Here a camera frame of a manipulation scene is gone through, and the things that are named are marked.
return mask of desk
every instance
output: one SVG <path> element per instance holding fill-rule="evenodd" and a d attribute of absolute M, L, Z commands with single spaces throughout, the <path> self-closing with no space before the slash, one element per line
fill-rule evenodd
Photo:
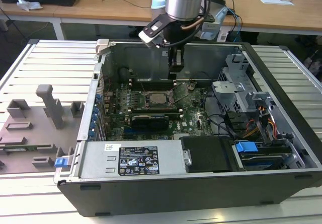
<path fill-rule="evenodd" d="M 127 0 L 141 7 L 149 7 L 151 0 Z M 243 31 L 322 35 L 322 0 L 292 0 L 294 6 L 269 5 L 260 0 L 234 0 L 235 10 L 242 17 Z M 77 0 L 73 7 L 44 5 L 44 9 L 26 12 L 15 4 L 0 4 L 13 20 L 51 22 L 57 39 L 64 40 L 61 23 L 145 26 L 150 22 L 151 9 L 139 8 L 122 0 Z M 225 41 L 234 25 L 227 16 L 219 41 Z"/>
<path fill-rule="evenodd" d="M 292 0 L 293 6 L 264 4 L 260 0 L 234 2 L 236 13 L 243 19 L 242 31 L 322 35 L 322 0 Z M 226 3 L 232 8 L 231 0 Z M 227 16 L 220 34 L 227 34 L 231 25 L 233 16 Z"/>
<path fill-rule="evenodd" d="M 73 7 L 42 5 L 41 10 L 24 11 L 16 4 L 3 4 L 0 7 L 12 20 L 50 22 L 53 24 L 56 37 L 64 40 L 61 23 L 104 24 L 145 26 L 151 21 L 152 0 L 77 0 Z M 7 19 L 0 13 L 0 19 Z"/>

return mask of blue cable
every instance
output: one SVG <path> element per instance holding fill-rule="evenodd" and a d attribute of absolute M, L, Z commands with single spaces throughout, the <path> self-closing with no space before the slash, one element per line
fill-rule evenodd
<path fill-rule="evenodd" d="M 235 17 L 235 19 L 238 22 L 237 35 L 236 35 L 235 39 L 233 40 L 235 42 L 237 37 L 238 37 L 238 34 L 240 33 L 240 30 L 241 30 L 241 28 L 240 28 L 240 20 L 239 20 L 239 17 L 237 17 L 237 15 L 235 14 L 235 12 L 233 10 L 231 10 L 230 8 L 228 8 L 228 10 L 232 13 L 232 15 Z"/>

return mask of paper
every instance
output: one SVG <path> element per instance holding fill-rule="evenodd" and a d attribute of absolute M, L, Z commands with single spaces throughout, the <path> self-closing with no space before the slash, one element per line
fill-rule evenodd
<path fill-rule="evenodd" d="M 265 4 L 279 4 L 279 5 L 294 5 L 290 1 L 286 0 L 261 0 Z"/>
<path fill-rule="evenodd" d="M 29 11 L 29 10 L 35 10 L 35 9 L 42 9 L 42 6 L 39 2 L 27 2 L 25 0 L 18 0 L 17 6 L 20 7 L 23 10 Z"/>

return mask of power supply label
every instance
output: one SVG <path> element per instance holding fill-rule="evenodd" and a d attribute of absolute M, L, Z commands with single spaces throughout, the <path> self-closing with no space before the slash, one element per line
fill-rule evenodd
<path fill-rule="evenodd" d="M 157 147 L 121 147 L 119 151 L 120 176 L 158 175 L 160 172 Z"/>

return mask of motherboard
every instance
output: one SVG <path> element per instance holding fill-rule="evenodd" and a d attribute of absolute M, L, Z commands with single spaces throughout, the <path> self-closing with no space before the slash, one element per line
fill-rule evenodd
<path fill-rule="evenodd" d="M 193 81 L 167 90 L 144 83 L 110 84 L 104 93 L 107 140 L 167 140 L 212 135 L 204 111 L 209 88 Z"/>

